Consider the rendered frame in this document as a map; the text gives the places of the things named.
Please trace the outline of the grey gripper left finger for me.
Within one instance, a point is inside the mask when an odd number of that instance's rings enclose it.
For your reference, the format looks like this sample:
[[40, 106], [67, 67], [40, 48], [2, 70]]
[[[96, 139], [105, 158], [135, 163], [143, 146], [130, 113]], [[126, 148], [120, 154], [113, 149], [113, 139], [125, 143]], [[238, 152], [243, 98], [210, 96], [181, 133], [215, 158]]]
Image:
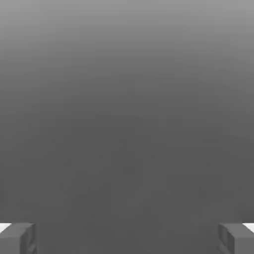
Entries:
[[0, 223], [0, 254], [37, 254], [36, 224]]

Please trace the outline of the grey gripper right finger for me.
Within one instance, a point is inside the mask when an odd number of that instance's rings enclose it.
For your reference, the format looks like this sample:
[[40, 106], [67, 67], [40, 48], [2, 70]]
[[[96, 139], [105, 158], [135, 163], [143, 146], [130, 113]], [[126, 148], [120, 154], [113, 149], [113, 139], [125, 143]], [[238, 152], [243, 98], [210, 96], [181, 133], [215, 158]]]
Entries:
[[218, 240], [221, 254], [254, 254], [254, 223], [220, 223]]

